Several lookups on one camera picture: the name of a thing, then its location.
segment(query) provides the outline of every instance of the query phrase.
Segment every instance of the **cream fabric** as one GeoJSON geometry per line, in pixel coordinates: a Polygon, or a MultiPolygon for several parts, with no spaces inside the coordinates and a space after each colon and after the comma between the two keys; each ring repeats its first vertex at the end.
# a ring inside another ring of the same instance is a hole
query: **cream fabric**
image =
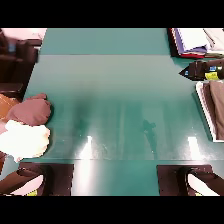
{"type": "Polygon", "coordinates": [[[46,151],[50,130],[45,125],[31,127],[9,120],[5,128],[0,135],[0,151],[12,155],[15,162],[40,157],[46,151]]]}

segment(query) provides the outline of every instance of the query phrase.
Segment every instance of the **teal tabletop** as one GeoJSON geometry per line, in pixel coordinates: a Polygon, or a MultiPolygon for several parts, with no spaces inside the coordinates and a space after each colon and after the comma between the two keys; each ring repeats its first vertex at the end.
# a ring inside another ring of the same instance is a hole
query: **teal tabletop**
{"type": "Polygon", "coordinates": [[[158,195],[156,165],[211,164],[224,177],[191,60],[165,29],[48,29],[26,97],[52,103],[50,145],[29,162],[74,163],[72,195],[158,195]]]}

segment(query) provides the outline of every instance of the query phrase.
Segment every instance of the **green table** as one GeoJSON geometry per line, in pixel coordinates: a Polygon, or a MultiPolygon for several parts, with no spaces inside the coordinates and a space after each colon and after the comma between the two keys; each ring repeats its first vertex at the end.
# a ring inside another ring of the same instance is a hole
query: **green table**
{"type": "Polygon", "coordinates": [[[178,75],[191,60],[169,56],[165,29],[64,30],[47,31],[25,95],[52,102],[51,143],[25,161],[74,163],[72,195],[158,195],[157,164],[224,176],[224,145],[211,142],[195,82],[178,75]]]}

